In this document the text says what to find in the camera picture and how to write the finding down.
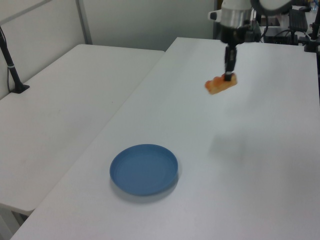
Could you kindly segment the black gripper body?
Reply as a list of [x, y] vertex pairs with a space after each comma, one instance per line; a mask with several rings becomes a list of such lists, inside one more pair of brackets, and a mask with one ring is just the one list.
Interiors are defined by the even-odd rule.
[[220, 40], [230, 47], [235, 47], [239, 44], [248, 42], [247, 32], [250, 26], [244, 25], [238, 28], [232, 28], [222, 25]]

